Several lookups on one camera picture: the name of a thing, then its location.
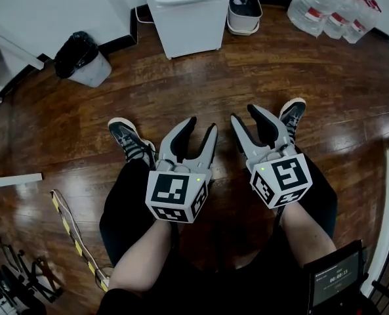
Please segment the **red bottle cap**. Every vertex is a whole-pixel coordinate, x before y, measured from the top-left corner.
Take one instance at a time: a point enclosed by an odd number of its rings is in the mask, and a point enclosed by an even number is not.
[[[365,1],[365,2],[366,2],[366,5],[367,5],[368,7],[371,7],[371,8],[373,8],[373,7],[371,6],[371,4],[369,3],[369,1],[368,1],[368,0],[363,0],[363,1]]]
[[[378,3],[375,0],[369,0],[369,3],[371,4],[371,7],[375,9],[376,11],[379,11],[382,13],[381,9],[378,6]]]

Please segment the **power cord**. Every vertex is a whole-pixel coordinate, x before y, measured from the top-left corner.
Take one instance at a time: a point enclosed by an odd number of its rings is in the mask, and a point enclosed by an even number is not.
[[[285,210],[285,207],[286,207],[286,205],[282,205],[279,209],[277,209],[276,219],[274,220],[274,224],[273,224],[273,233],[274,234],[280,225],[281,214],[283,213],[283,210]]]
[[[76,225],[75,219],[74,219],[72,213],[70,212],[69,205],[67,204],[66,200],[63,198],[63,195],[62,195],[60,192],[57,193],[57,191],[58,191],[58,190],[54,189],[54,190],[52,191],[53,195],[56,196],[57,202],[62,206],[63,210],[65,210],[65,211],[69,214],[69,216],[70,216],[70,218],[71,218],[71,220],[72,220],[73,229],[75,230],[77,239],[80,241],[82,248],[87,252],[87,254],[89,255],[89,257],[91,258],[91,260],[92,260],[92,262],[93,262],[93,264],[94,264],[95,270],[96,270],[97,272],[99,272],[99,274],[102,276],[102,279],[104,280],[104,283],[106,283],[106,282],[109,280],[109,278],[108,278],[107,275],[105,275],[105,274],[103,273],[103,271],[99,268],[99,266],[97,265],[97,263],[96,263],[94,257],[91,255],[91,252],[89,252],[89,250],[87,249],[87,247],[86,247],[85,244],[83,243],[82,236],[81,236],[81,231],[79,230],[79,227]]]
[[[111,268],[112,270],[114,269],[113,266],[103,266],[103,267],[100,268],[99,272],[103,272],[104,269],[106,269],[106,268]],[[101,283],[100,283],[100,281],[99,281],[99,278],[96,278],[96,276],[95,276],[95,284],[96,284],[96,286],[97,286],[99,289],[104,290],[104,288],[102,288],[102,286],[101,286]]]
[[[136,10],[136,19],[141,23],[141,24],[155,24],[155,22],[152,22],[152,21],[141,21],[139,19],[139,15],[137,15],[137,7],[135,8]]]

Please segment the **sneaker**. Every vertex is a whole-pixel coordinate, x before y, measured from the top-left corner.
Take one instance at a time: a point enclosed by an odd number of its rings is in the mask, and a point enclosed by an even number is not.
[[[113,118],[108,129],[115,141],[123,148],[127,162],[143,159],[150,169],[155,169],[155,145],[140,138],[133,123],[124,118]]]
[[[302,98],[294,98],[284,104],[280,110],[279,119],[285,124],[293,144],[295,144],[295,134],[299,120],[304,115],[305,109],[305,100]]]

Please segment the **small white trash bin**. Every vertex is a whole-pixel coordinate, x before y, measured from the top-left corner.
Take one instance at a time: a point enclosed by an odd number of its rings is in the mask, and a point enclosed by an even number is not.
[[[228,24],[233,30],[253,32],[258,29],[261,16],[259,0],[229,0]]]
[[[77,69],[69,79],[89,87],[99,87],[110,75],[111,70],[110,63],[99,52],[92,62]]]
[[[98,87],[111,73],[93,38],[84,31],[69,37],[54,57],[56,75],[89,87]]]
[[[229,13],[228,13],[228,19],[227,19],[227,23],[228,23],[228,31],[232,34],[232,35],[242,35],[242,36],[249,36],[251,34],[254,34],[260,27],[260,22],[257,22],[257,25],[255,27],[254,30],[251,30],[251,31],[247,31],[247,30],[235,30],[233,29],[233,27],[231,27],[230,23],[229,23]]]

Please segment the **electronic device screen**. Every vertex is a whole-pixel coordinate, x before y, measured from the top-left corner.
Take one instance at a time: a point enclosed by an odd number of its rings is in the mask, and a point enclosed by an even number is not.
[[[330,299],[352,285],[359,275],[359,253],[354,253],[336,265],[315,274],[314,306]]]

